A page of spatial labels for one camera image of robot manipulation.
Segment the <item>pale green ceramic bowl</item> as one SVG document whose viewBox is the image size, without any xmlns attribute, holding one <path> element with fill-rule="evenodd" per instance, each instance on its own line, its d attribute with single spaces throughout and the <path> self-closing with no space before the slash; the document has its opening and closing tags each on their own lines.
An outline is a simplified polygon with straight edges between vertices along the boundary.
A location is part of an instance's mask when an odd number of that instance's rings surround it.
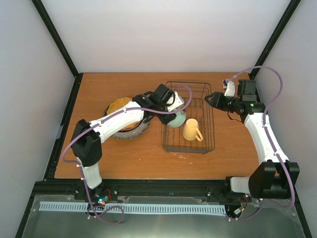
<svg viewBox="0 0 317 238">
<path fill-rule="evenodd" d="M 180 127 L 186 120 L 186 112 L 185 110 L 181 110 L 175 113 L 176 118 L 170 121 L 167 126 L 172 128 Z"/>
</svg>

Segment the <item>pink scalloped plate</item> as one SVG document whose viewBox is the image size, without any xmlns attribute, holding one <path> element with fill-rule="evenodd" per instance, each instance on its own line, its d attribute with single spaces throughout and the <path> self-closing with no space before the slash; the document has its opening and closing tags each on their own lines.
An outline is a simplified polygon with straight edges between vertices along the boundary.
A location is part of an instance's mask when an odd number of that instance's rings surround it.
<svg viewBox="0 0 317 238">
<path fill-rule="evenodd" d="M 140 124 L 141 124 L 141 121 L 131 123 L 131 124 L 127 125 L 126 127 L 124 127 L 123 129 L 121 129 L 120 131 L 121 132 L 131 131 L 131 130 L 137 128 Z"/>
</svg>

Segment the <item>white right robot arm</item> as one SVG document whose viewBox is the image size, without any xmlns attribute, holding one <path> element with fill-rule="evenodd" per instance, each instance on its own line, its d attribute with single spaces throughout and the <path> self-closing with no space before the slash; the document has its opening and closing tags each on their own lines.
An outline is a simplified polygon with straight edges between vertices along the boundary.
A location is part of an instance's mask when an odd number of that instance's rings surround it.
<svg viewBox="0 0 317 238">
<path fill-rule="evenodd" d="M 253 198 L 295 200 L 294 184 L 300 168 L 290 162 L 280 148 L 269 123 L 265 105 L 257 101 L 256 82 L 240 79 L 238 85 L 228 81 L 225 92 L 213 92 L 205 101 L 213 108 L 236 113 L 249 131 L 259 159 L 250 177 L 227 177 L 232 192 Z"/>
</svg>

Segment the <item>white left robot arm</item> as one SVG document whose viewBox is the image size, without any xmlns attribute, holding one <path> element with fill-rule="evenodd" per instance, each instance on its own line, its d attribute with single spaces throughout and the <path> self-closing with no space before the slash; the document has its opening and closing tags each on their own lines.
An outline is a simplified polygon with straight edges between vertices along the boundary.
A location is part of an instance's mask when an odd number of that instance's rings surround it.
<svg viewBox="0 0 317 238">
<path fill-rule="evenodd" d="M 100 119 L 78 121 L 67 147 L 72 149 L 81 169 L 87 185 L 85 193 L 94 200 L 103 194 L 99 160 L 102 158 L 102 144 L 109 137 L 134 122 L 151 120 L 153 117 L 158 117 L 162 124 L 167 125 L 189 103 L 190 100 L 182 99 L 176 91 L 160 84 L 154 92 L 136 95 L 130 102 Z"/>
</svg>

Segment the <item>yellow ceramic mug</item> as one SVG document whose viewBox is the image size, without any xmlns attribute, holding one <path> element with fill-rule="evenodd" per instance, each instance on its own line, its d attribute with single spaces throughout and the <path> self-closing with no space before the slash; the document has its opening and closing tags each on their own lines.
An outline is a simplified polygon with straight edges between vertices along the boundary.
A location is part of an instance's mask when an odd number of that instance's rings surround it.
<svg viewBox="0 0 317 238">
<path fill-rule="evenodd" d="M 188 141 L 203 141 L 202 133 L 199 130 L 199 123 L 195 119 L 188 119 L 184 124 L 182 135 Z"/>
</svg>

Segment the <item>yellow polka dot plate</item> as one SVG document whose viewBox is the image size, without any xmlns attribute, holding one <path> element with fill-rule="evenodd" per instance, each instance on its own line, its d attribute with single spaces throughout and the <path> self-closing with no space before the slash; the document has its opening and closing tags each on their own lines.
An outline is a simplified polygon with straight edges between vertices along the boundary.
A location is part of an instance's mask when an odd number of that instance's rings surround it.
<svg viewBox="0 0 317 238">
<path fill-rule="evenodd" d="M 123 106 L 125 106 L 126 104 L 128 104 L 130 101 L 132 101 L 131 98 L 129 97 L 124 97 L 124 98 L 120 98 L 120 99 L 116 99 L 114 102 L 112 102 L 106 109 L 105 111 L 105 115 L 111 114 L 117 110 L 119 110 L 120 108 L 122 108 Z"/>
</svg>

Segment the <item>green wire dish rack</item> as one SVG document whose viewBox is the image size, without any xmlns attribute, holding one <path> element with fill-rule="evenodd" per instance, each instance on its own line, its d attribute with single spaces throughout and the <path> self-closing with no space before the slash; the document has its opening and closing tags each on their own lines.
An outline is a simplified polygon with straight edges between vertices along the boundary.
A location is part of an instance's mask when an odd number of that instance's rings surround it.
<svg viewBox="0 0 317 238">
<path fill-rule="evenodd" d="M 187 140 L 183 136 L 183 123 L 180 127 L 161 127 L 161 145 L 167 152 L 184 152 L 206 154 L 214 149 L 214 123 L 211 106 L 205 101 L 205 97 L 212 93 L 211 85 L 207 82 L 167 81 L 165 85 L 177 91 L 178 95 L 190 104 L 183 114 L 185 121 L 195 119 L 198 123 L 197 137 Z"/>
</svg>

